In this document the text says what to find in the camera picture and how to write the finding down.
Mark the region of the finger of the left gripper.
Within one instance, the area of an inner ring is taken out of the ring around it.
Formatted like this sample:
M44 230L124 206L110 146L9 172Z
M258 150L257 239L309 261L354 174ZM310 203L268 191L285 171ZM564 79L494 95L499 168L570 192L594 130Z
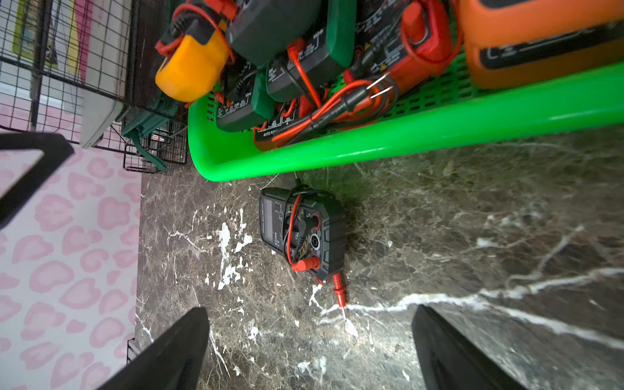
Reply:
M35 193L75 154L72 144L57 133L2 133L1 151L40 150L42 157L1 197L1 228L16 217Z

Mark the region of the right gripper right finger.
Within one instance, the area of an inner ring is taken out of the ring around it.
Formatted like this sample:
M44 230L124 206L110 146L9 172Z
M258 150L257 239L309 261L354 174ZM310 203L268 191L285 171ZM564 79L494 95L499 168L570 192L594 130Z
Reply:
M411 322L427 389L523 389L432 307L419 305Z

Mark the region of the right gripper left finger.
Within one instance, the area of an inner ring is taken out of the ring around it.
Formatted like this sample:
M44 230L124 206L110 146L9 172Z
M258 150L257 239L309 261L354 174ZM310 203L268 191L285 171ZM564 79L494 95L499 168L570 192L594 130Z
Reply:
M101 389L195 389L209 342L210 321L195 307Z

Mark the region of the yellow multimeter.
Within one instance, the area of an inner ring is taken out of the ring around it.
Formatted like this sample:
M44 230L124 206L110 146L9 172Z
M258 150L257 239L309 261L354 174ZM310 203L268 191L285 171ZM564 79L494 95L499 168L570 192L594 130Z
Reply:
M235 55L225 29L237 15L232 1L187 1L176 7L155 48L164 57L155 84L178 102L194 102L214 89Z

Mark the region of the red multimeter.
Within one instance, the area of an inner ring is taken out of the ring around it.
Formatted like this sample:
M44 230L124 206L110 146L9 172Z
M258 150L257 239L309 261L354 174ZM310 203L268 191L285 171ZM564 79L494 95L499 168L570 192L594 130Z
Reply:
M265 152L374 123L393 109L399 96L398 83L386 74L353 81L321 107L304 113L297 111L295 119L287 124L255 128L254 146Z
M346 81L386 76L405 95L440 76L463 44L458 1L359 1Z

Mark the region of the orange multimeter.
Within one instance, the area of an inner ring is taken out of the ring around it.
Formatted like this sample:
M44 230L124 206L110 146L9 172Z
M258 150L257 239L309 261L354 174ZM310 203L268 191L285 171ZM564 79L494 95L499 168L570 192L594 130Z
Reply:
M623 3L461 1L466 64L481 89L507 89L623 59Z

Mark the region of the red multimeter front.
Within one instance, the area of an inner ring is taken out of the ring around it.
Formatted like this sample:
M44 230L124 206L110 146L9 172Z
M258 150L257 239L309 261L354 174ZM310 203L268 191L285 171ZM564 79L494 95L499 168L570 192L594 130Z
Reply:
M393 109L399 96L398 83L386 74L353 81L321 107L304 113L297 111L295 119L287 124L255 128L254 146L265 152L374 123Z

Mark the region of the small dark multimeter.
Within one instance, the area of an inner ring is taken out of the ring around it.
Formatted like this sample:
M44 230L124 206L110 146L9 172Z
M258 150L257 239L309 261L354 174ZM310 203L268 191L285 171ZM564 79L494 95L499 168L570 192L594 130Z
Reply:
M260 193L262 241L283 255L294 272L306 272L317 283L331 282L338 306L346 308L342 281L347 221L334 194L298 181L291 189L269 187Z

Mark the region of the green plastic basket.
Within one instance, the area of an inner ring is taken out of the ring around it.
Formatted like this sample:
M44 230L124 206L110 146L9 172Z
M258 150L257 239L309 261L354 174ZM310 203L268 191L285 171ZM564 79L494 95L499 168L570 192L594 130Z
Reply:
M204 97L188 112L191 159L206 180L223 182L623 122L621 63L486 95L461 58L448 72L385 121L268 152L251 133L216 128L214 99Z

